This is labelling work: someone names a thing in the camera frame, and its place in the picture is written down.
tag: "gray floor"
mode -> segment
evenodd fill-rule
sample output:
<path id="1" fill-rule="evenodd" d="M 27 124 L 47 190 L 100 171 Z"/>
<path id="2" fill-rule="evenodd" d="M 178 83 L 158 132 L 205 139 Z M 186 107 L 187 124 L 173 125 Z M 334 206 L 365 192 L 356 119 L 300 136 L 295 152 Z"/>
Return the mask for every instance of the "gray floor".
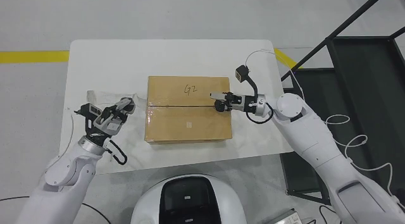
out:
<path id="1" fill-rule="evenodd" d="M 65 50 L 75 39 L 270 39 L 299 60 L 365 1 L 0 0 L 0 51 Z M 403 1 L 381 0 L 345 34 L 391 34 L 402 27 L 404 13 Z M 398 43 L 403 48 L 405 39 Z M 307 66 L 331 66 L 327 52 Z M 0 198 L 29 195 L 56 155 L 66 70 L 67 63 L 0 65 Z M 189 172 L 228 182 L 244 204 L 248 223 L 265 223 L 289 208 L 323 223 L 318 204 L 284 194 L 278 156 L 98 175 L 85 202 L 113 223 L 129 223 L 132 208 L 150 186 Z M 24 201 L 1 202 L 0 222 L 12 223 Z M 328 214 L 329 223 L 336 221 Z M 103 220 L 82 208 L 75 223 Z"/>

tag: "white table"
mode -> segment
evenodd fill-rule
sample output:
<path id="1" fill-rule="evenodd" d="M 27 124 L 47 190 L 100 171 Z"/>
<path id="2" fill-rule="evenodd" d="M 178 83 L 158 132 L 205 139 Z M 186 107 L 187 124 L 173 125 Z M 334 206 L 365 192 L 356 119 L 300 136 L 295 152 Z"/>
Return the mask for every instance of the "white table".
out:
<path id="1" fill-rule="evenodd" d="M 258 49 L 273 51 L 268 40 L 76 40 L 70 47 L 61 151 L 68 144 L 71 110 L 85 104 L 88 90 L 138 93 L 146 98 L 150 75 L 229 77 L 230 90 L 253 94 L 251 86 L 239 83 L 235 69 Z M 259 93 L 270 97 L 283 94 L 276 59 L 256 53 L 248 61 L 249 74 Z M 74 115 L 72 145 L 85 134 L 84 117 Z M 233 139 L 199 144 L 149 145 L 144 141 L 145 111 L 137 108 L 113 140 L 128 156 L 119 165 L 108 153 L 97 164 L 97 173 L 141 170 L 208 161 L 246 158 L 290 152 L 292 149 L 269 121 L 251 123 L 244 113 L 232 112 Z"/>

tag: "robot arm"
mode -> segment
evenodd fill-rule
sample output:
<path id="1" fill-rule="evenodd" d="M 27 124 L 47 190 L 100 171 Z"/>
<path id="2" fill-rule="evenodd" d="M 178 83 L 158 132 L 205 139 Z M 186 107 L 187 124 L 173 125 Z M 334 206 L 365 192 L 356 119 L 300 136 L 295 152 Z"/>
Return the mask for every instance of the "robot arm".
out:
<path id="1" fill-rule="evenodd" d="M 249 70 L 241 67 L 236 76 L 243 82 Z M 265 96 L 256 91 L 255 96 L 228 92 L 212 93 L 211 98 L 216 99 L 219 112 L 236 109 L 260 117 L 269 113 L 264 106 Z M 284 94 L 270 101 L 269 106 L 270 117 L 287 142 L 324 181 L 331 204 L 343 223 L 405 223 L 405 214 L 395 199 L 353 167 L 337 148 L 328 127 L 301 97 Z"/>
<path id="2" fill-rule="evenodd" d="M 126 97 L 103 112 L 91 104 L 85 104 L 76 111 L 86 118 L 86 135 L 70 152 L 51 161 L 16 223 L 73 223 L 96 174 L 97 161 L 105 151 L 112 152 L 106 147 L 107 139 L 120 131 L 127 116 L 134 110 L 134 101 Z M 121 165 L 127 160 L 122 155 L 124 161 L 113 156 Z"/>

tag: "wire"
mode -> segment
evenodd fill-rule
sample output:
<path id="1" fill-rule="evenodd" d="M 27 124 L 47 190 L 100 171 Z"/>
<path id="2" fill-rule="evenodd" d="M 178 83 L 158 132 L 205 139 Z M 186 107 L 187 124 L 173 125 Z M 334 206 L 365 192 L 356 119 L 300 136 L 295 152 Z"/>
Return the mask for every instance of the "wire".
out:
<path id="1" fill-rule="evenodd" d="M 63 151 L 63 153 L 62 153 L 60 156 L 58 156 L 59 158 L 58 158 L 56 161 L 54 161 L 53 164 L 51 164 L 48 168 L 46 168 L 45 171 L 47 171 L 48 169 L 50 169 L 55 163 L 57 163 L 57 162 L 66 154 L 66 152 L 68 151 L 68 149 L 69 149 L 69 147 L 70 147 L 70 144 L 72 143 L 73 131 L 75 130 L 75 122 L 73 121 L 73 114 L 72 114 L 72 112 L 70 112 L 70 120 L 72 121 L 72 130 L 71 130 L 71 132 L 70 132 L 69 143 L 68 143 L 68 145 L 66 146 L 66 149 Z"/>
<path id="2" fill-rule="evenodd" d="M 30 196 L 7 197 L 7 198 L 4 198 L 4 199 L 0 199 L 0 202 L 1 202 L 1 201 L 12 200 L 12 199 L 23 199 L 23 198 L 28 198 L 28 197 L 30 197 Z M 111 224 L 110 220 L 109 220 L 104 214 L 102 214 L 99 210 L 97 210 L 95 207 L 93 207 L 93 206 L 91 206 L 91 205 L 89 205 L 89 204 L 86 204 L 86 203 L 82 203 L 82 205 L 87 206 L 88 208 L 93 209 L 93 210 L 96 211 L 99 215 L 101 215 L 101 216 L 108 222 L 108 224 Z"/>
<path id="3" fill-rule="evenodd" d="M 331 118 L 333 118 L 333 117 L 337 117 L 337 116 L 343 116 L 343 117 L 347 118 L 347 120 L 345 120 L 345 121 L 343 121 L 343 122 L 329 122 L 329 119 L 331 119 Z M 326 125 L 342 125 L 342 124 L 345 124 L 345 123 L 347 123 L 347 122 L 349 122 L 349 121 L 350 121 L 350 117 L 349 117 L 349 116 L 347 116 L 347 115 L 341 115 L 341 114 L 335 114 L 335 115 L 329 116 L 329 117 L 324 121 L 324 123 L 325 123 Z M 360 138 L 360 137 L 364 137 L 365 139 L 364 139 L 361 143 L 359 143 L 359 144 L 351 145 L 353 141 L 355 141 L 356 139 L 358 139 L 358 138 Z M 393 174 L 393 169 L 392 169 L 392 164 L 391 164 L 391 163 L 384 163 L 383 165 L 381 165 L 381 166 L 379 166 L 379 167 L 367 169 L 367 168 L 362 168 L 362 167 L 357 166 L 357 165 L 353 162 L 353 160 L 347 155 L 347 149 L 348 149 L 349 147 L 359 147 L 359 146 L 361 146 L 361 145 L 366 144 L 366 143 L 367 143 L 367 140 L 368 140 L 368 136 L 365 135 L 365 134 L 357 135 L 355 138 L 351 139 L 351 140 L 349 141 L 349 143 L 347 143 L 347 145 L 341 144 L 340 142 L 338 142 L 337 140 L 334 139 L 334 141 L 336 142 L 336 144 L 341 145 L 341 146 L 344 146 L 344 156 L 346 157 L 346 159 L 348 159 L 348 160 L 350 161 L 350 163 L 353 165 L 353 167 L 357 168 L 358 170 L 363 170 L 363 171 L 376 171 L 376 170 L 382 169 L 382 168 L 384 168 L 384 167 L 386 167 L 386 166 L 389 166 L 389 167 L 390 167 L 390 177 L 389 177 L 388 184 L 387 184 L 387 192 L 388 192 L 388 194 L 389 194 L 391 197 L 394 198 L 395 202 L 396 202 L 398 205 L 400 205 L 400 207 L 402 207 L 403 209 L 405 209 L 405 206 L 402 205 L 401 202 L 399 202 L 398 198 L 397 198 L 396 196 L 394 196 L 394 195 L 392 194 L 391 190 L 390 190 L 391 181 L 392 181 L 392 174 Z"/>
<path id="4" fill-rule="evenodd" d="M 268 122 L 269 120 L 271 120 L 271 118 L 273 118 L 273 115 L 274 115 L 274 110 L 273 110 L 273 108 L 268 104 L 268 103 L 266 103 L 267 104 L 267 106 L 270 108 L 270 111 L 271 111 L 271 114 L 270 114 L 270 116 L 266 119 L 266 120 L 263 120 L 263 121 L 256 121 L 256 120 L 253 120 L 250 116 L 249 116 L 249 113 L 246 111 L 246 116 L 247 116 L 247 118 L 250 120 L 250 121 L 252 121 L 253 123 L 256 123 L 256 124 L 264 124 L 264 123 L 266 123 L 266 122 Z"/>
<path id="5" fill-rule="evenodd" d="M 340 117 L 340 116 L 346 118 L 347 120 L 342 121 L 342 122 L 329 122 L 329 120 L 330 120 L 331 118 Z M 324 121 L 324 123 L 325 123 L 326 125 L 343 125 L 343 124 L 345 124 L 345 123 L 347 123 L 347 122 L 349 122 L 349 121 L 350 121 L 350 117 L 349 117 L 349 116 L 347 116 L 347 115 L 342 115 L 342 114 L 335 114 L 335 115 L 329 116 L 329 117 Z M 365 140 L 363 140 L 362 142 L 360 142 L 360 143 L 357 144 L 357 145 L 350 145 L 350 143 L 351 143 L 352 141 L 354 141 L 355 139 L 357 139 L 357 138 L 359 138 L 359 137 L 365 137 Z M 359 146 L 364 145 L 364 144 L 367 143 L 368 137 L 367 137 L 367 135 L 365 135 L 365 134 L 357 135 L 355 138 L 353 138 L 353 139 L 348 143 L 348 145 L 345 145 L 345 144 L 340 143 L 339 141 L 335 140 L 335 138 L 333 138 L 333 140 L 336 142 L 336 144 L 338 144 L 338 145 L 340 145 L 340 146 L 343 146 L 343 147 L 359 147 Z"/>
<path id="6" fill-rule="evenodd" d="M 329 207 L 324 206 L 324 205 L 322 205 L 322 206 L 319 207 L 319 213 L 321 214 L 321 216 L 322 216 L 322 218 L 323 218 L 323 221 L 325 222 L 325 224 L 328 224 L 327 219 L 325 218 L 325 216 L 324 216 L 323 213 L 322 213 L 322 208 L 326 208 L 326 209 L 328 209 L 329 211 L 331 211 L 331 212 L 333 212 L 333 213 L 335 213 L 335 214 L 336 214 L 336 212 L 335 212 L 334 210 L 330 209 Z"/>
<path id="7" fill-rule="evenodd" d="M 70 144 L 72 143 L 73 131 L 75 130 L 75 123 L 74 123 L 74 121 L 73 121 L 73 113 L 72 113 L 72 112 L 70 112 L 70 120 L 71 120 L 71 122 L 72 122 L 72 130 L 70 131 L 69 143 L 68 143 L 68 145 L 66 146 L 66 149 L 63 151 L 63 153 L 62 153 L 61 155 L 59 155 L 59 156 L 57 157 L 57 159 L 56 159 L 51 165 L 49 165 L 49 166 L 44 170 L 44 172 L 42 172 L 41 176 L 40 176 L 39 179 L 38 179 L 37 185 L 39 185 L 39 183 L 41 182 L 41 178 L 44 176 L 45 172 L 48 171 L 52 166 L 54 166 L 54 164 L 57 163 L 57 162 L 66 154 L 67 150 L 69 149 Z"/>
<path id="8" fill-rule="evenodd" d="M 273 52 L 271 52 L 271 51 L 269 51 L 269 50 L 266 50 L 266 49 L 260 49 L 260 50 L 256 50 L 255 52 L 252 52 L 251 54 L 249 54 L 249 55 L 247 56 L 246 61 L 245 61 L 245 66 L 246 66 L 246 67 L 247 67 L 247 59 L 249 59 L 249 57 L 250 57 L 252 54 L 258 53 L 258 52 L 268 53 L 268 54 L 274 54 L 278 59 L 281 59 L 282 62 L 283 62 L 285 65 L 288 65 L 288 64 L 285 62 L 285 60 L 284 60 L 281 56 L 279 56 L 278 54 L 275 54 L 275 53 L 273 53 Z M 287 66 L 287 68 L 289 69 L 289 71 L 290 71 L 290 73 L 291 73 L 291 77 L 294 78 L 294 80 L 296 81 L 296 83 L 297 83 L 297 85 L 298 85 L 298 88 L 299 88 L 299 90 L 301 91 L 302 99 L 305 101 L 304 91 L 302 90 L 301 86 L 299 85 L 299 82 L 297 81 L 296 76 L 294 75 L 294 73 L 292 72 L 292 70 L 291 70 L 290 67 Z"/>
<path id="9" fill-rule="evenodd" d="M 91 205 L 89 205 L 89 204 L 86 204 L 86 203 L 82 203 L 82 205 L 87 206 L 88 208 L 93 209 L 93 210 L 96 211 L 99 215 L 101 215 L 101 216 L 108 222 L 108 224 L 111 224 L 110 220 L 107 219 L 107 217 L 106 217 L 105 215 L 103 215 L 103 214 L 102 214 L 99 210 L 97 210 L 95 207 L 93 207 L 93 206 L 91 206 Z"/>

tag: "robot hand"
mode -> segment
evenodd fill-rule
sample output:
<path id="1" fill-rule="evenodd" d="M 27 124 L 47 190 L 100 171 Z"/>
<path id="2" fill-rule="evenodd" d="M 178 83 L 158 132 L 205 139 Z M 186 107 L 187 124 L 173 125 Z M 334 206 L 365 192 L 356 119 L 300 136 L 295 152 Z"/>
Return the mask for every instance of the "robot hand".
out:
<path id="1" fill-rule="evenodd" d="M 96 174 L 97 161 L 105 151 L 112 153 L 106 147 L 107 139 L 121 130 L 128 115 L 134 111 L 135 103 L 129 97 L 104 111 L 92 104 L 81 106 L 76 114 L 85 117 L 86 135 L 69 152 L 51 161 L 16 223 L 72 224 Z M 115 155 L 113 157 L 124 165 L 126 155 L 113 141 L 110 142 L 121 152 L 124 161 Z"/>

